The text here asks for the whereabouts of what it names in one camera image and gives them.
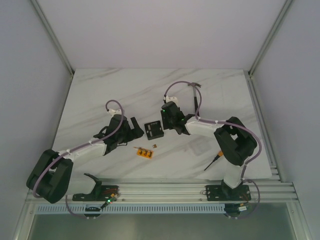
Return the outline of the black fuse box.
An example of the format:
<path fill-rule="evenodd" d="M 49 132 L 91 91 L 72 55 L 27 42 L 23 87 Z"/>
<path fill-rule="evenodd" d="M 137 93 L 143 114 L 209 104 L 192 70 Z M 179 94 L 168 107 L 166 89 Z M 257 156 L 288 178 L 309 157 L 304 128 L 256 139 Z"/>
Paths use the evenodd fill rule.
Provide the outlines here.
<path fill-rule="evenodd" d="M 164 137 L 164 131 L 160 120 L 145 123 L 144 128 L 149 141 Z"/>

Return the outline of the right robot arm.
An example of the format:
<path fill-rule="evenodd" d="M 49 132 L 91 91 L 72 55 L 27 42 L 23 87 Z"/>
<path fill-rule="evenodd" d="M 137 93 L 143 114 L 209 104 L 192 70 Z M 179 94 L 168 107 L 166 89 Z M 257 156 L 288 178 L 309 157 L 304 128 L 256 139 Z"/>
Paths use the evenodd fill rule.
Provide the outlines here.
<path fill-rule="evenodd" d="M 164 128 L 175 130 L 179 135 L 199 135 L 215 138 L 227 160 L 221 193 L 228 200 L 239 194 L 239 185 L 245 182 L 247 165 L 262 151 L 260 139 L 237 117 L 225 121 L 200 118 L 197 114 L 184 115 L 177 104 L 169 101 L 162 105 Z"/>

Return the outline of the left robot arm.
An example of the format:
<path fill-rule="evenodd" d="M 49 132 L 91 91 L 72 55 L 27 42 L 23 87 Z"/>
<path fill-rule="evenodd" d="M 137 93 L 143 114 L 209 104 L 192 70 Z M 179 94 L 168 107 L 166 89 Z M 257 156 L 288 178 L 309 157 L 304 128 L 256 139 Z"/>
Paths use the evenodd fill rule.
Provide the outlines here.
<path fill-rule="evenodd" d="M 115 114 L 109 125 L 95 134 L 84 148 L 76 151 L 45 150 L 29 175 L 26 186 L 51 204 L 67 195 L 80 195 L 97 201 L 103 193 L 101 180 L 90 173 L 73 171 L 74 166 L 105 156 L 118 146 L 143 135 L 144 131 L 135 117 L 127 119 Z"/>

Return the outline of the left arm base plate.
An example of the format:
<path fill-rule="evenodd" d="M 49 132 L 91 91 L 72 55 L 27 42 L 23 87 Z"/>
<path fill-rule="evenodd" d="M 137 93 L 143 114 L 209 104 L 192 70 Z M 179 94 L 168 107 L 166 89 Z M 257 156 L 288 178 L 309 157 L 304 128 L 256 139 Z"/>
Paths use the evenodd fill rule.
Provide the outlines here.
<path fill-rule="evenodd" d="M 88 193 L 78 193 L 72 196 L 72 200 L 75 202 L 101 202 L 107 201 L 111 198 L 112 194 L 117 194 L 119 191 L 118 185 L 101 185 L 95 186 L 93 190 Z"/>

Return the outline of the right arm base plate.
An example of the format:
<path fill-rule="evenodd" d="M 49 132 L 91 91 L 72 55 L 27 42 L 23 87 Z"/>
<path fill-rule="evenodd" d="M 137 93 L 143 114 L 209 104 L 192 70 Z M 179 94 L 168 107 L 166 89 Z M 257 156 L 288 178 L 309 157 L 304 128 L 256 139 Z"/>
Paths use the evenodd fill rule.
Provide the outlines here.
<path fill-rule="evenodd" d="M 239 185 L 232 189 L 227 185 L 206 185 L 205 194 L 211 202 L 239 202 L 250 201 L 252 199 L 248 185 Z"/>

